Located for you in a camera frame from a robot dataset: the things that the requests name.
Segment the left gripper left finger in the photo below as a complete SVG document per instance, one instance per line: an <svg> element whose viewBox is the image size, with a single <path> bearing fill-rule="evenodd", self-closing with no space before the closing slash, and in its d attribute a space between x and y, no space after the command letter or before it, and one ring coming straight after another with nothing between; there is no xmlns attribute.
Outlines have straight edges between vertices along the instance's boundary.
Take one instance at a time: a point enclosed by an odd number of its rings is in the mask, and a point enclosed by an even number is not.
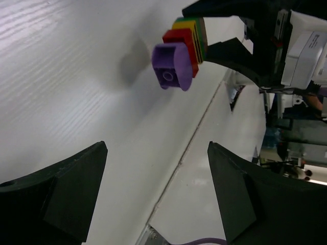
<svg viewBox="0 0 327 245"><path fill-rule="evenodd" d="M82 244L94 213L108 149L75 155L1 184L1 244Z"/></svg>

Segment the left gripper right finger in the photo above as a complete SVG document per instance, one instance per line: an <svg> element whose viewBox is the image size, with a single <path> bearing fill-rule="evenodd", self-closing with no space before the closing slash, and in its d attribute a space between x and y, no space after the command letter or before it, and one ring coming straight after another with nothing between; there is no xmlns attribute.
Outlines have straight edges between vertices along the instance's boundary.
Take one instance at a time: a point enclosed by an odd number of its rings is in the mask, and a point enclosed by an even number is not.
<svg viewBox="0 0 327 245"><path fill-rule="evenodd" d="M228 244L326 244L326 186L291 179L218 143L207 149Z"/></svg>

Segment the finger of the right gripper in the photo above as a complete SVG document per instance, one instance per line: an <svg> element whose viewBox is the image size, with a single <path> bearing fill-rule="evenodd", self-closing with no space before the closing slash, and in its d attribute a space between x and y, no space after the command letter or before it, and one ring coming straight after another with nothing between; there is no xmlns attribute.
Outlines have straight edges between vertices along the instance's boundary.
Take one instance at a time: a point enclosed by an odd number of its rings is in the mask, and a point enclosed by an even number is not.
<svg viewBox="0 0 327 245"><path fill-rule="evenodd" d="M263 65L238 38L209 45L205 60L237 71L262 86Z"/></svg>
<svg viewBox="0 0 327 245"><path fill-rule="evenodd" d="M184 17L255 18L255 1L197 1L182 10Z"/></svg>

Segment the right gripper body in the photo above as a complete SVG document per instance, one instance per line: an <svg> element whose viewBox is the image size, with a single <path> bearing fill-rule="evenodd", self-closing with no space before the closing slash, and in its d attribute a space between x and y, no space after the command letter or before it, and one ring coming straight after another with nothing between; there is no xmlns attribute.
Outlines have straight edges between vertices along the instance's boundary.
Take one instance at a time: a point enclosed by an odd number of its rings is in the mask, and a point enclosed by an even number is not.
<svg viewBox="0 0 327 245"><path fill-rule="evenodd" d="M286 51L292 31L289 23L292 1L249 1L247 37L253 41L253 56L262 72L255 83L260 87L281 85Z"/></svg>

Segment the burger printed lego brick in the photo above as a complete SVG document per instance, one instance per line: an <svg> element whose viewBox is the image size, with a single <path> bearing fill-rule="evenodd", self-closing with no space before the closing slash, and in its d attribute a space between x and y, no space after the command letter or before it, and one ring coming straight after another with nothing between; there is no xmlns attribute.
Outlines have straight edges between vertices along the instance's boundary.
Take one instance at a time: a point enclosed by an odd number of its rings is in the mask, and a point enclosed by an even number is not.
<svg viewBox="0 0 327 245"><path fill-rule="evenodd" d="M174 21L172 25L172 29L187 28L192 32L192 39L196 52L197 62L198 64L202 64L206 58L208 48L207 34L203 17L179 17Z"/></svg>

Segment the red lego brick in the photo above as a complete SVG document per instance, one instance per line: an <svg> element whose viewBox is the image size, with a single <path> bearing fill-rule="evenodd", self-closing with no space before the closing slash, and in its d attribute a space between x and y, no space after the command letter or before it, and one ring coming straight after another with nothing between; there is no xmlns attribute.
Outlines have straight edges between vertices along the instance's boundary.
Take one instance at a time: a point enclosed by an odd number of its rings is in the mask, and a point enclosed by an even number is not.
<svg viewBox="0 0 327 245"><path fill-rule="evenodd" d="M198 71L198 61L193 42L192 31L189 28L169 29L163 35L164 44L174 44L178 51L175 55L177 67L186 71L189 77L195 78Z"/></svg>

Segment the purple rounded lego brick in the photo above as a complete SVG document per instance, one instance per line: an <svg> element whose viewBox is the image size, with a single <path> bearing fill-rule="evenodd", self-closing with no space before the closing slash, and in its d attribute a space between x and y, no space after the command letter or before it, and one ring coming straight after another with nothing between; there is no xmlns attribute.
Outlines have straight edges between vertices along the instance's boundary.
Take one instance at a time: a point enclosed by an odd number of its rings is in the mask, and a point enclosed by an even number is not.
<svg viewBox="0 0 327 245"><path fill-rule="evenodd" d="M193 78L189 77L186 71L177 67L174 59L177 51L174 44L158 44L153 49L151 64L162 89L174 87L187 91Z"/></svg>

